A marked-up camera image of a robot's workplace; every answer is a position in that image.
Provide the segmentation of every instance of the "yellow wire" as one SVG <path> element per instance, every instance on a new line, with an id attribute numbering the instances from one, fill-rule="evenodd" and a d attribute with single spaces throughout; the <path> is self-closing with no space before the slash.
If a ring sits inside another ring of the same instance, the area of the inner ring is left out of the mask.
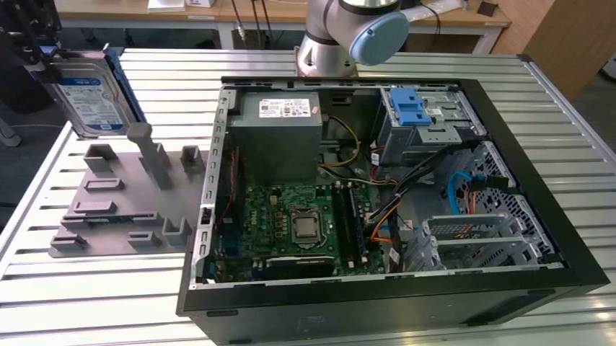
<path id="1" fill-rule="evenodd" d="M 339 125 L 343 126 L 343 128 L 350 132 L 353 138 L 356 139 L 356 153 L 353 154 L 351 158 L 347 159 L 346 161 L 342 162 L 334 162 L 330 164 L 318 164 L 321 167 L 341 167 L 345 166 L 346 164 L 350 164 L 353 161 L 356 161 L 357 156 L 360 155 L 360 139 L 357 138 L 357 134 L 353 132 L 353 129 L 349 127 L 349 125 L 342 121 L 339 117 L 334 117 L 333 115 L 329 116 L 331 119 L 338 121 Z"/>

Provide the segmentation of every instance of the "hard drive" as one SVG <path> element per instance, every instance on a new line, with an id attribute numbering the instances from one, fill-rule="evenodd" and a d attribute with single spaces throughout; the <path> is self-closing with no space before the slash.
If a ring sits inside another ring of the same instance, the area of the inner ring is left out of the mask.
<path id="1" fill-rule="evenodd" d="M 126 135 L 130 124 L 144 121 L 116 52 L 58 50 L 52 65 L 62 78 L 44 84 L 82 137 Z"/>

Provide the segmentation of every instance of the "sticker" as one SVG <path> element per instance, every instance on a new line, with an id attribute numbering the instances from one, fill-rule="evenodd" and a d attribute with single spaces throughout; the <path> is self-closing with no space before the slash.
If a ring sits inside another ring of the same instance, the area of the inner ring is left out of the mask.
<path id="1" fill-rule="evenodd" d="M 213 16 L 188 16 L 188 19 L 214 20 L 215 18 Z"/>
<path id="2" fill-rule="evenodd" d="M 378 166 L 378 164 L 381 163 L 381 156 L 377 153 L 372 153 L 370 161 L 373 162 L 374 166 Z"/>
<path id="3" fill-rule="evenodd" d="M 82 122 L 95 130 L 118 130 L 122 119 L 96 78 L 63 78 L 58 84 Z"/>
<path id="4" fill-rule="evenodd" d="M 262 99 L 259 117 L 310 117 L 309 99 Z"/>
<path id="5" fill-rule="evenodd" d="M 426 108 L 426 109 L 425 109 L 425 114 L 426 114 L 426 115 L 430 115 L 430 116 L 433 116 L 433 115 L 442 115 L 442 111 L 441 111 L 440 108 Z"/>
<path id="6" fill-rule="evenodd" d="M 393 247 L 389 249 L 389 258 L 392 258 L 396 264 L 398 264 L 401 261 L 401 254 L 397 253 Z"/>

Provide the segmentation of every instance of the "motherboard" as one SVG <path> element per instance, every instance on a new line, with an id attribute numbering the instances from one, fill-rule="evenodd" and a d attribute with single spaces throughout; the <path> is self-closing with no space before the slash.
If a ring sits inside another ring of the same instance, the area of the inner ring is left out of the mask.
<path id="1" fill-rule="evenodd" d="M 366 243 L 364 234 L 370 210 L 362 184 L 247 187 L 243 231 L 225 261 L 226 280 L 261 280 L 274 268 L 278 278 L 293 278 L 319 265 L 329 272 L 333 267 L 334 276 L 384 273 L 381 248 Z"/>

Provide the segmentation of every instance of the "wooden desk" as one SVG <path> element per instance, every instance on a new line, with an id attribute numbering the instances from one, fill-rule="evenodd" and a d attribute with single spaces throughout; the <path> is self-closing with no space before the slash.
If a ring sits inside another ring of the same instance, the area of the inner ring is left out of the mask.
<path id="1" fill-rule="evenodd" d="M 279 2 L 277 0 L 267 0 L 267 14 L 270 21 L 275 23 L 305 23 L 306 22 L 306 4 L 297 3 L 289 4 L 287 0 Z M 429 4 L 432 0 L 424 0 L 425 4 Z M 441 26 L 444 27 L 485 27 L 498 26 L 508 27 L 511 24 L 509 19 L 504 15 L 502 11 L 497 9 L 492 17 L 486 17 L 477 13 L 477 7 L 480 6 L 481 0 L 470 0 L 470 10 L 454 9 L 440 15 Z M 238 6 L 239 17 L 245 22 L 254 21 L 253 5 L 250 0 L 235 0 Z M 235 21 L 235 12 L 233 11 L 231 0 L 222 0 L 219 18 L 221 20 Z M 259 21 L 265 22 L 266 17 L 263 15 L 263 7 L 257 4 L 257 12 Z M 436 26 L 436 17 L 413 22 L 413 25 L 429 25 Z"/>
<path id="2" fill-rule="evenodd" d="M 235 0 L 246 29 L 257 29 L 250 0 Z M 470 10 L 456 9 L 440 15 L 442 35 L 477 35 L 473 53 L 492 51 L 501 30 L 511 21 L 500 10 L 493 17 L 477 14 L 480 0 L 470 0 Z M 222 49 L 234 49 L 233 31 L 237 30 L 231 0 L 218 0 L 213 8 L 187 7 L 184 12 L 148 13 L 147 0 L 56 0 L 58 12 L 66 27 L 118 27 L 158 29 L 215 29 Z M 305 30 L 306 5 L 267 0 L 267 14 L 273 30 Z M 261 28 L 266 27 L 263 7 L 257 4 Z M 436 18 L 412 23 L 409 33 L 433 34 Z"/>

